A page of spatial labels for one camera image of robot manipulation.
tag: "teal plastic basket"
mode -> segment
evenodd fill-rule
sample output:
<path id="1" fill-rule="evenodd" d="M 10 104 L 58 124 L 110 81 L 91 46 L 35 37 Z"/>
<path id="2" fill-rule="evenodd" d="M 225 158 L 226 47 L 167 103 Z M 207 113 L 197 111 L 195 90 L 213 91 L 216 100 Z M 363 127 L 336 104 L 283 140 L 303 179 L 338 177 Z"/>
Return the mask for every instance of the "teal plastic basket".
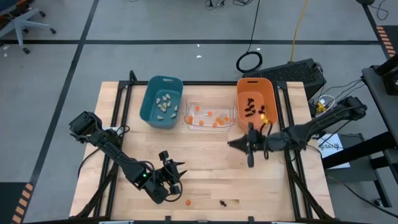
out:
<path id="1" fill-rule="evenodd" d="M 147 122 L 154 128 L 171 129 L 175 126 L 178 118 L 178 112 L 180 111 L 180 103 L 182 96 L 183 83 L 180 79 L 166 76 L 155 76 L 148 82 L 148 87 L 142 101 L 141 110 L 139 116 L 142 120 Z M 162 97 L 166 94 L 170 95 L 172 105 L 167 108 L 166 113 L 162 112 L 156 103 L 156 99 L 160 98 L 160 104 L 162 104 Z M 178 111 L 174 111 L 174 107 L 178 106 Z M 157 117 L 163 117 L 163 120 L 158 120 Z"/>

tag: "wooden tabletop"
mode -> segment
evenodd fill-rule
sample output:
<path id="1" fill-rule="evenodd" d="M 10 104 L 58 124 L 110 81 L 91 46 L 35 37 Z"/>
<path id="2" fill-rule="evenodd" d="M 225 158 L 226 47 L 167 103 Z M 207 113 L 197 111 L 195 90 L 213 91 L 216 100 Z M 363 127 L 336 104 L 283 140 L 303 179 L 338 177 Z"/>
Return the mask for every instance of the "wooden tabletop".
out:
<path id="1" fill-rule="evenodd" d="M 103 127 L 110 125 L 117 86 L 117 82 L 102 83 L 95 113 L 102 119 Z M 288 82 L 288 89 L 295 124 L 306 123 L 311 117 L 303 83 Z M 131 130 L 125 134 L 123 152 L 138 160 L 151 161 L 156 169 L 162 167 L 158 153 L 164 150 L 169 152 L 174 161 L 186 162 L 178 167 L 180 171 L 188 170 L 182 177 L 183 195 L 177 202 L 157 205 L 145 191 L 138 191 L 130 184 L 119 170 L 111 216 L 113 220 L 164 220 L 168 215 L 172 220 L 245 221 L 248 216 L 253 216 L 257 221 L 294 220 L 282 152 L 270 153 L 267 161 L 262 152 L 257 152 L 254 155 L 254 168 L 248 168 L 246 155 L 226 143 L 244 134 L 237 123 L 228 132 L 194 131 L 188 129 L 183 120 L 186 97 L 236 96 L 236 86 L 184 86 L 177 124 L 170 130 L 152 128 L 140 119 L 139 110 L 145 90 L 146 86 L 132 88 L 127 116 L 127 125 Z M 281 91 L 280 97 L 285 124 L 288 124 Z M 123 102 L 121 100 L 119 124 Z M 278 123 L 272 129 L 272 132 L 277 131 Z M 309 144 L 317 147 L 315 141 Z M 85 156 L 94 150 L 88 144 Z M 309 191 L 323 209 L 334 217 L 319 152 L 308 148 L 301 155 Z M 103 157 L 102 152 L 96 153 L 81 169 L 70 215 L 80 212 L 95 193 Z M 305 217 L 302 194 L 298 188 L 297 192 L 300 211 Z M 102 214 L 107 198 L 106 192 Z M 186 205 L 186 200 L 190 200 L 191 205 Z M 220 200 L 225 201 L 227 207 L 221 206 Z"/>

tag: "clear plastic container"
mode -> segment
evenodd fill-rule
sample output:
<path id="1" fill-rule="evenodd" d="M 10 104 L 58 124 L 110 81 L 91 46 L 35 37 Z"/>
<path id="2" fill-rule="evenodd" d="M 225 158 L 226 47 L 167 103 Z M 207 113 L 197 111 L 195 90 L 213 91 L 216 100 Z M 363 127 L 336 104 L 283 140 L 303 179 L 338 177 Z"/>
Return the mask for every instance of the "clear plastic container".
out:
<path id="1" fill-rule="evenodd" d="M 235 123 L 233 96 L 188 96 L 184 121 L 191 130 L 228 131 Z"/>

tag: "gray floor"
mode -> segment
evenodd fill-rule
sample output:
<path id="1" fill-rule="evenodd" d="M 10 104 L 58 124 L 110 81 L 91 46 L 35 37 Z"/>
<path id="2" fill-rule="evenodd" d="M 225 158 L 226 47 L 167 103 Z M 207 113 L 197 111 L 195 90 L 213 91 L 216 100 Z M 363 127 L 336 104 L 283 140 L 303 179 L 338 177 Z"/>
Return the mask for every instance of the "gray floor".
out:
<path id="1" fill-rule="evenodd" d="M 93 0 L 36 0 L 47 17 L 34 21 L 51 24 L 58 33 L 32 29 L 26 39 L 80 38 Z M 304 0 L 263 0 L 255 39 L 291 40 Z M 388 4 L 397 1 L 387 0 Z M 224 8 L 206 11 L 204 0 L 99 0 L 87 39 L 249 39 L 256 1 L 246 7 L 226 2 Z M 391 9 L 388 18 L 398 23 Z M 9 34 L 6 39 L 14 39 Z M 355 0 L 309 0 L 298 32 L 300 40 L 376 40 L 361 5 Z M 17 45 L 0 48 L 0 181 L 29 181 L 45 133 L 65 81 L 76 45 L 28 45 L 24 55 Z M 264 57 L 263 68 L 286 63 L 290 45 L 253 45 Z M 67 218 L 77 182 L 77 168 L 84 146 L 69 136 L 68 123 L 83 110 L 95 108 L 101 82 L 125 80 L 133 69 L 139 80 L 154 75 L 171 75 L 182 80 L 238 80 L 237 58 L 247 45 L 85 45 L 67 99 L 55 130 L 49 153 L 29 206 L 25 222 Z M 361 69 L 385 61 L 378 45 L 298 45 L 295 60 L 313 58 L 320 62 L 329 86 L 344 85 L 361 76 Z M 253 66 L 252 58 L 243 67 Z M 341 90 L 328 92 L 338 95 Z M 368 115 L 352 122 L 341 133 L 363 133 L 371 138 L 386 130 L 366 87 L 353 92 L 368 105 Z M 380 170 L 398 213 L 398 189 L 389 170 Z M 373 200 L 373 183 L 350 184 Z M 398 223 L 363 203 L 344 187 L 329 183 L 336 216 L 342 220 Z"/>

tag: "orange bin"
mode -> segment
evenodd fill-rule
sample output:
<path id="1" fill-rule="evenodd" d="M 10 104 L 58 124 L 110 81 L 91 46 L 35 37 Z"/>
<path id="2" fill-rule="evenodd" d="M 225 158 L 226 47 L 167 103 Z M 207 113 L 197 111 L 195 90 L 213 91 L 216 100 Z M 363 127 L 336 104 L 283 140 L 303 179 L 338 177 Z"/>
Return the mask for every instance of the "orange bin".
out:
<path id="1" fill-rule="evenodd" d="M 261 110 L 261 106 L 264 105 L 266 118 L 272 124 L 275 124 L 278 120 L 274 87 L 272 83 L 266 78 L 242 78 L 238 81 L 237 85 L 238 92 L 238 122 L 241 129 L 245 132 L 248 131 L 248 124 L 252 122 L 255 129 L 259 129 L 264 122 L 262 122 L 258 112 Z M 252 116 L 246 117 L 245 115 L 251 113 L 245 111 L 248 108 L 248 99 L 254 99 L 251 105 L 254 105 L 256 112 Z"/>

